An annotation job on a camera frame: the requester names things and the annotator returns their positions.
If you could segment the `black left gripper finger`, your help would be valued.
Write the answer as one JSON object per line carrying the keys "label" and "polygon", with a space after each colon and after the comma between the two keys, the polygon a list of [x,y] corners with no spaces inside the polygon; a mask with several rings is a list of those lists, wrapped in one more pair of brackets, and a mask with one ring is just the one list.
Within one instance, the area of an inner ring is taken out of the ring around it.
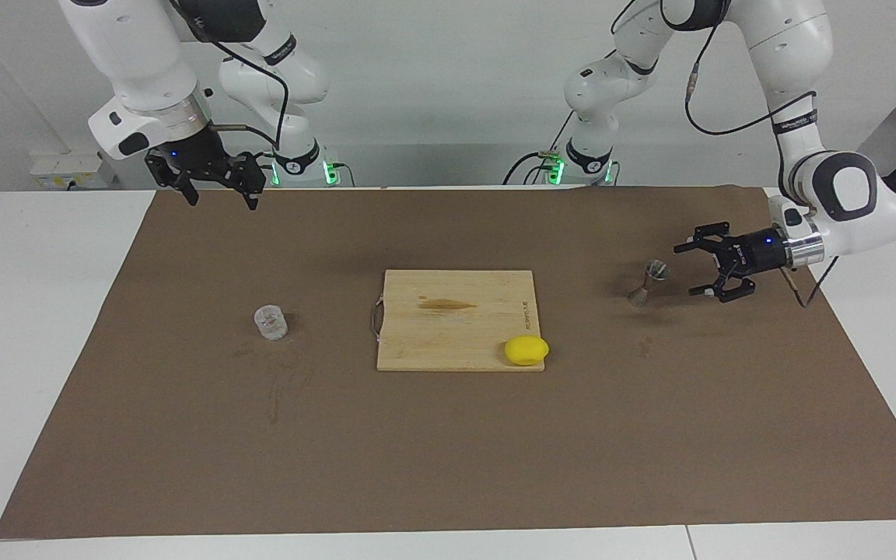
{"label": "black left gripper finger", "polygon": [[703,250],[716,256],[728,256],[735,252],[735,243],[730,237],[731,223],[719,221],[707,226],[696,226],[687,240],[674,246],[674,254],[693,250]]}
{"label": "black left gripper finger", "polygon": [[[751,296],[756,291],[756,283],[751,280],[751,274],[753,271],[744,268],[720,268],[713,283],[690,288],[689,296],[712,297],[721,303]],[[731,280],[737,280],[739,284],[732,288],[726,287]]]}

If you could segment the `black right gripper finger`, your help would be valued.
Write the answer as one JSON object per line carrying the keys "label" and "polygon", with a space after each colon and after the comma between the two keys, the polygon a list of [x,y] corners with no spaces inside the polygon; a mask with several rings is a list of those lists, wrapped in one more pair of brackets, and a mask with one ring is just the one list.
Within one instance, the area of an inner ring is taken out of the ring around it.
{"label": "black right gripper finger", "polygon": [[226,186],[241,194],[248,209],[255,212],[266,184],[258,156],[253,153],[240,153],[238,156],[228,157],[226,163]]}
{"label": "black right gripper finger", "polygon": [[161,155],[145,155],[145,164],[159,187],[174,189],[184,196],[189,205],[197,204],[199,195],[192,184],[189,173],[174,169]]}

